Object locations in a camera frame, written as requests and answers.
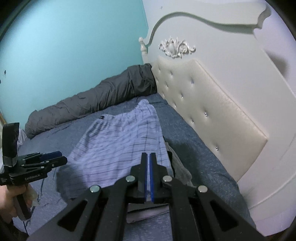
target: teal wall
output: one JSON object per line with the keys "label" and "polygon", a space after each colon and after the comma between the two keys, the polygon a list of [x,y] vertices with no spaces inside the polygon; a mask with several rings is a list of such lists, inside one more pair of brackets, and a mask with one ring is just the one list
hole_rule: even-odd
{"label": "teal wall", "polygon": [[147,31],[142,0],[33,0],[0,42],[4,118],[24,128],[32,111],[142,64]]}

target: silver bolt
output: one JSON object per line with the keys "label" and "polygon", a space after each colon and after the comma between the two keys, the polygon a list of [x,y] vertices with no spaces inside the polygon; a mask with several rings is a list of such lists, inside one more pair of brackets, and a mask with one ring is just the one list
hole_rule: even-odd
{"label": "silver bolt", "polygon": [[199,192],[205,193],[207,192],[207,187],[204,185],[200,185],[198,188]]}
{"label": "silver bolt", "polygon": [[100,191],[100,187],[98,185],[92,185],[89,190],[94,193]]}
{"label": "silver bolt", "polygon": [[163,181],[165,181],[166,183],[169,183],[173,180],[173,178],[171,176],[163,176]]}
{"label": "silver bolt", "polygon": [[127,181],[128,183],[133,182],[135,179],[136,179],[136,178],[135,178],[134,176],[132,176],[132,175],[129,175],[129,176],[126,177],[126,181]]}

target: cream leather upholstery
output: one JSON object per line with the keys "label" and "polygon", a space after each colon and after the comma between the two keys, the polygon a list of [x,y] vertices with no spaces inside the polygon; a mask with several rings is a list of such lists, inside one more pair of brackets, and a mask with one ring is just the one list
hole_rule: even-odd
{"label": "cream leather upholstery", "polygon": [[158,93],[196,131],[238,181],[267,142],[264,133],[225,94],[196,59],[152,64]]}

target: dark gray fabric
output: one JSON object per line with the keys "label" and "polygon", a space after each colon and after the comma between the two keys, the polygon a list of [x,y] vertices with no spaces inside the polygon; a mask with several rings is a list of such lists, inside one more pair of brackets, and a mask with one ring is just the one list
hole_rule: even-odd
{"label": "dark gray fabric", "polygon": [[107,78],[88,91],[64,99],[56,105],[33,111],[25,125],[25,132],[32,139],[60,124],[85,117],[134,97],[156,92],[151,65],[130,66],[120,75]]}
{"label": "dark gray fabric", "polygon": [[[117,115],[131,111],[143,98],[147,99],[156,109],[164,139],[191,172],[193,184],[203,183],[208,186],[246,221],[255,226],[237,183],[196,132],[159,94],[133,98],[85,118],[62,124],[41,133],[32,140],[25,140],[19,154],[48,153],[59,150],[63,155],[68,156],[93,121],[103,114]],[[32,219],[26,222],[29,234],[44,225],[66,206],[56,191],[55,172],[56,170],[51,171],[44,181],[39,180],[31,184],[39,194],[40,206],[34,209]],[[19,219],[14,219],[14,222],[17,228],[24,230]],[[169,214],[127,224],[124,240],[172,240]]]}

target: bed sheet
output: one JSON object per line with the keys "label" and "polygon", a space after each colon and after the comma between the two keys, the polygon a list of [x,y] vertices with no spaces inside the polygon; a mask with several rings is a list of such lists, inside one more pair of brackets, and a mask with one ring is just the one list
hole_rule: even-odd
{"label": "bed sheet", "polygon": [[[193,184],[208,186],[245,220],[255,226],[237,183],[196,132],[158,93],[133,98],[82,119],[62,124],[31,140],[27,139],[21,146],[19,155],[61,151],[64,156],[68,156],[93,121],[102,114],[117,115],[131,111],[141,99],[147,99],[155,107],[164,139],[191,172]],[[56,171],[56,169],[52,170],[44,180],[31,183],[38,193],[40,205],[34,208],[31,220],[25,222],[29,234],[66,207],[66,203],[56,191]],[[14,223],[17,228],[24,231],[23,223],[19,219],[15,218]],[[126,225],[124,240],[143,240],[144,237],[144,240],[148,238],[149,240],[172,240],[169,214]]]}

